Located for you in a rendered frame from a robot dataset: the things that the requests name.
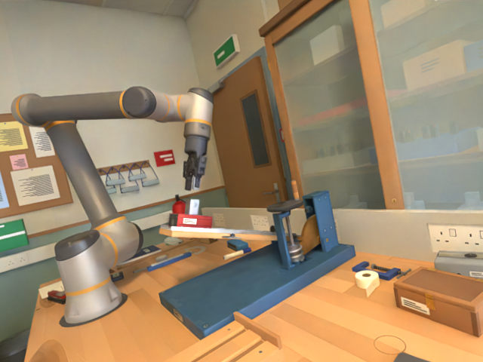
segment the red box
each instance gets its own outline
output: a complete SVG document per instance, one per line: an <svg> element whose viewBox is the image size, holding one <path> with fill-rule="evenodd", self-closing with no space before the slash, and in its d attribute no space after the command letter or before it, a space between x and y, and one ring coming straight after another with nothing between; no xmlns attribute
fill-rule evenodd
<svg viewBox="0 0 483 362"><path fill-rule="evenodd" d="M169 226L211 229L211 225L213 225L212 216L187 215L185 213L172 213L169 216Z"/></svg>
<svg viewBox="0 0 483 362"><path fill-rule="evenodd" d="M174 164L174 153L170 149L168 151L154 152L154 159L156 160L156 166L168 166L169 164Z"/></svg>

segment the wooden tabletop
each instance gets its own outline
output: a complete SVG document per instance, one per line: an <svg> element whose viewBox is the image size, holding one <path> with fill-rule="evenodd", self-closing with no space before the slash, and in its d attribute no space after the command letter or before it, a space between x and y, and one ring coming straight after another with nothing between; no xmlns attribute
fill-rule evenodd
<svg viewBox="0 0 483 362"><path fill-rule="evenodd" d="M197 338L161 306L158 294L233 261L223 260L224 254L232 252L225 241L206 242L189 241L170 250L159 245L168 256L189 247L206 250L152 272L132 273L152 263L155 256L123 268L125 279L115 285L128 294L128 301L93 323L62 328L59 320L64 307L43 307L38 300L25 361L30 361L49 339L59 341L69 362L162 362L195 344ZM249 244L257 250L269 242ZM255 318L281 337L285 361L393 362L404 348L406 353L432 362L483 361L483 337L470 336L397 308L394 280L380 281L367 298L365 291L355 285L351 270L362 261L402 270L433 267L429 262L357 253L354 259Z"/></svg>

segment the brown box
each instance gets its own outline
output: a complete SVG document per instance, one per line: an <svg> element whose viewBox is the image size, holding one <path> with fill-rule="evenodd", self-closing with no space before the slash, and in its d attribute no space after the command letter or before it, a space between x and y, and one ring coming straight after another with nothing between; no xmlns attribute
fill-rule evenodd
<svg viewBox="0 0 483 362"><path fill-rule="evenodd" d="M479 337L482 281L421 267L394 283L395 302L405 311Z"/></svg>

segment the pink sticky note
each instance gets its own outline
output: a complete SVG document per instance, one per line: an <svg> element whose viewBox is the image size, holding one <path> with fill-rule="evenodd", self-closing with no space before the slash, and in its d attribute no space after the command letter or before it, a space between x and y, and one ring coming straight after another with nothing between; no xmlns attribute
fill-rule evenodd
<svg viewBox="0 0 483 362"><path fill-rule="evenodd" d="M29 164L27 163L27 157L25 155L10 156L10 162L12 163L13 170L22 170L24 168L29 168Z"/></svg>

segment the red fire extinguisher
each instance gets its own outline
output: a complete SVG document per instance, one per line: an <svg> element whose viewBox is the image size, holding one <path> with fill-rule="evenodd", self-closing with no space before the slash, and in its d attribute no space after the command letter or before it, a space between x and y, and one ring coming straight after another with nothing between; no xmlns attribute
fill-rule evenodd
<svg viewBox="0 0 483 362"><path fill-rule="evenodd" d="M176 195L176 202L173 204L173 213L186 213L186 202Z"/></svg>

